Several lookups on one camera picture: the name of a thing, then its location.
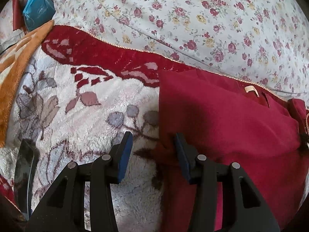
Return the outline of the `red white plush blanket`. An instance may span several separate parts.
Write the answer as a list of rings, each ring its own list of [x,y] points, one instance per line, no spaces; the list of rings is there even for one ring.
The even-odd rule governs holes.
[[[116,224],[119,231],[161,231],[163,170],[153,156],[159,141],[159,74],[189,70],[257,85],[289,100],[255,82],[54,25],[30,58],[13,101],[1,148],[1,195],[20,213],[32,214],[68,163],[94,162],[129,131],[126,174],[111,186]],[[84,223],[91,230],[89,182]]]

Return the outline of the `orange patterned blanket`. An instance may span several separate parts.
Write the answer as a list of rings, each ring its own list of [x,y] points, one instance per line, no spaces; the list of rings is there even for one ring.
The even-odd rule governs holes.
[[[54,26],[50,20],[24,35],[1,57],[1,148],[5,147],[10,111],[30,58]]]

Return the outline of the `floral white duvet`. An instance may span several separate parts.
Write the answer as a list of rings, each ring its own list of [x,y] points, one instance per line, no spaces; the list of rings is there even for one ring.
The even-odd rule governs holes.
[[[308,20],[296,0],[53,0],[54,21],[308,101]]]

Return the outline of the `red fleece shirt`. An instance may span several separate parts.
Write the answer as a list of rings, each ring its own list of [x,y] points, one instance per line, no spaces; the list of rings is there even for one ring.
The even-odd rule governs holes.
[[[175,157],[178,132],[208,159],[239,163],[284,228],[299,209],[308,173],[304,101],[202,70],[161,71],[159,80],[153,156],[163,170],[161,231],[188,229],[196,193]]]

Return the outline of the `blue plastic bag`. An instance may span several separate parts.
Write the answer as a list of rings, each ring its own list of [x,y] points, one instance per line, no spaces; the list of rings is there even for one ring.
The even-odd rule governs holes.
[[[54,14],[55,8],[52,0],[28,0],[23,10],[27,30],[30,32],[42,26],[50,21]]]

